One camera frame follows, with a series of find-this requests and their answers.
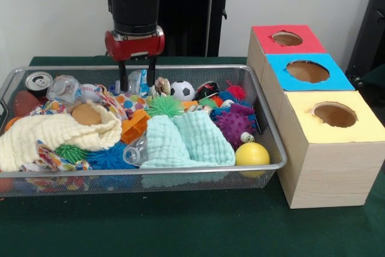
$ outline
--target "soccer ball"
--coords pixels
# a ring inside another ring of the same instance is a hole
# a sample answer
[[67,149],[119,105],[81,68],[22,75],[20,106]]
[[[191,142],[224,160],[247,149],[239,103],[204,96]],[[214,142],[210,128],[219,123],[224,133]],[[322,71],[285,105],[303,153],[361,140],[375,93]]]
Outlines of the soccer ball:
[[188,81],[176,81],[171,85],[171,95],[182,102],[191,102],[195,97],[195,90]]

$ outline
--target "yellow ball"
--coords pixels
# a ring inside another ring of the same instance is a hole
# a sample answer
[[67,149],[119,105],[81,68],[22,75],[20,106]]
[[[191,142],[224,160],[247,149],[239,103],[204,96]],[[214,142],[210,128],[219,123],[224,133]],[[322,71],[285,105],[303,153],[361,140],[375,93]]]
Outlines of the yellow ball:
[[[237,166],[259,166],[270,164],[268,151],[257,143],[243,144],[235,152],[235,164]],[[265,171],[241,172],[241,175],[248,178],[262,176]]]

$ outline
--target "small white ball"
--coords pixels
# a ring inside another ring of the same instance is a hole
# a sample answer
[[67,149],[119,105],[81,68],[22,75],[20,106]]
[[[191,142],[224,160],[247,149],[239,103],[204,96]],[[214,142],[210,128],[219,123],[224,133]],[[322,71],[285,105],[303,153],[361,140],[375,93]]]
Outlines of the small white ball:
[[234,102],[231,99],[224,101],[221,105],[221,108],[229,108]]
[[80,101],[83,104],[85,104],[89,99],[95,103],[98,103],[100,101],[100,97],[95,92],[96,89],[97,89],[96,85],[82,84],[81,85],[82,94],[80,95]]

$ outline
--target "cream towel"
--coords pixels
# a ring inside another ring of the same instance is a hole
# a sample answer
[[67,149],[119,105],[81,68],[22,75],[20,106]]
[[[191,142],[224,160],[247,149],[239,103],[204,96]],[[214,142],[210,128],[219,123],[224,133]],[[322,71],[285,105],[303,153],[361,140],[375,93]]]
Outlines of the cream towel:
[[102,124],[84,126],[70,114],[28,116],[16,121],[0,137],[0,170],[16,172],[22,164],[38,159],[35,144],[42,141],[52,150],[73,144],[84,150],[98,151],[114,146],[122,133],[121,121],[103,106],[90,105],[100,113]]

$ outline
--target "blue box top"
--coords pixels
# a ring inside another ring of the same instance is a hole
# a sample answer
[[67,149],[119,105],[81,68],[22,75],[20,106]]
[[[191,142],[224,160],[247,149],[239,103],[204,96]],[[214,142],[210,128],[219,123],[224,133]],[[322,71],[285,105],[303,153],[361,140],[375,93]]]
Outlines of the blue box top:
[[355,90],[329,54],[267,55],[286,91]]

